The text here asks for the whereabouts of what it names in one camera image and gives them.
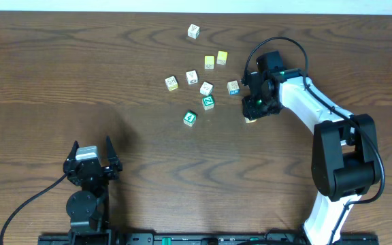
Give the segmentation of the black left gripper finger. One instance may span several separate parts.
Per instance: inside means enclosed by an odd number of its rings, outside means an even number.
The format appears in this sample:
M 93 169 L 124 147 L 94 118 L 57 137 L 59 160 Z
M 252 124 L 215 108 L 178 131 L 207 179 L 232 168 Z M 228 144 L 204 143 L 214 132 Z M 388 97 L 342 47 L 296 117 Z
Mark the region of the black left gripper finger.
M 116 154 L 116 151 L 112 145 L 112 141 L 109 136 L 106 137 L 106 148 L 107 148 L 107 159 L 109 163 L 118 163 L 119 158 Z
M 72 146 L 72 148 L 71 148 L 71 151 L 69 152 L 69 155 L 68 155 L 68 157 L 67 157 L 67 160 L 68 161 L 75 161 L 76 160 L 76 153 L 77 153 L 77 150 L 79 149 L 79 144 L 78 144 L 78 142 L 77 141 L 75 141 L 74 143 L 73 143 L 73 146 Z

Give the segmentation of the yellow sided wooden block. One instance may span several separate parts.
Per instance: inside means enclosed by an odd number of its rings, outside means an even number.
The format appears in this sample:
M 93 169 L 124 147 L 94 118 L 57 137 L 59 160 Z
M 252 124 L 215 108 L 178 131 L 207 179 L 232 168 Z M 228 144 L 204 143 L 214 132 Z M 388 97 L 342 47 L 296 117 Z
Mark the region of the yellow sided wooden block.
M 246 123 L 254 123 L 257 119 L 248 119 L 247 117 L 244 118 Z

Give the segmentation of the blue sided wooden block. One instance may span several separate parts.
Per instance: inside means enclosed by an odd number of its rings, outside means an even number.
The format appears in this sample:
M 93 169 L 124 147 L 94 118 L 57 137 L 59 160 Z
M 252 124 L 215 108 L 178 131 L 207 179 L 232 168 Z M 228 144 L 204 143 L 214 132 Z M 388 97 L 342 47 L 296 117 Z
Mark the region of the blue sided wooden block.
M 230 95 L 236 95 L 240 92 L 240 86 L 237 80 L 227 83 L 227 90 Z

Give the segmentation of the green letter N block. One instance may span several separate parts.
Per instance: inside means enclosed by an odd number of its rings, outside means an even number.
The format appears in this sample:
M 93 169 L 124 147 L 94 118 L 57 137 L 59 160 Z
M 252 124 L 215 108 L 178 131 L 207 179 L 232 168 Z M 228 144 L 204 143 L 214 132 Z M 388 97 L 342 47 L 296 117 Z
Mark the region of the green letter N block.
M 202 98 L 202 105 L 204 110 L 210 110 L 214 107 L 215 101 L 213 96 L 209 95 Z

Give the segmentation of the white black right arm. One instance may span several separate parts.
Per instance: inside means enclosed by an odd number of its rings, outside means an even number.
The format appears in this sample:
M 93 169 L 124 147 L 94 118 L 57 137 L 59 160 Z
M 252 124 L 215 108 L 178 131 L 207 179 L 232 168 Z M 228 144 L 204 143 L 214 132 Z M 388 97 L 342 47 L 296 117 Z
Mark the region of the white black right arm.
M 304 222 L 302 241 L 308 244 L 341 242 L 341 228 L 355 205 L 376 201 L 363 199 L 371 186 L 385 184 L 385 170 L 378 152 L 374 120 L 338 107 L 300 69 L 275 66 L 245 72 L 243 98 L 247 120 L 277 114 L 286 108 L 313 135 L 312 179 L 318 191 L 310 216 Z

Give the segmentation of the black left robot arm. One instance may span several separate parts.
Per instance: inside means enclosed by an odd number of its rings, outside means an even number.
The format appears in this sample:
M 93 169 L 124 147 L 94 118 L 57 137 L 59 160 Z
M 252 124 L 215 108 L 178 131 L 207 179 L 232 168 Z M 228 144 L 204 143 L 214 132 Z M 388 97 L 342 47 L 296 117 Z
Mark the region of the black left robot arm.
M 111 180 L 119 179 L 123 165 L 118 158 L 110 137 L 106 137 L 109 165 L 103 166 L 98 147 L 79 147 L 73 143 L 63 164 L 68 181 L 81 188 L 67 201 L 71 231 L 77 235 L 101 233 L 108 228 L 109 192 Z

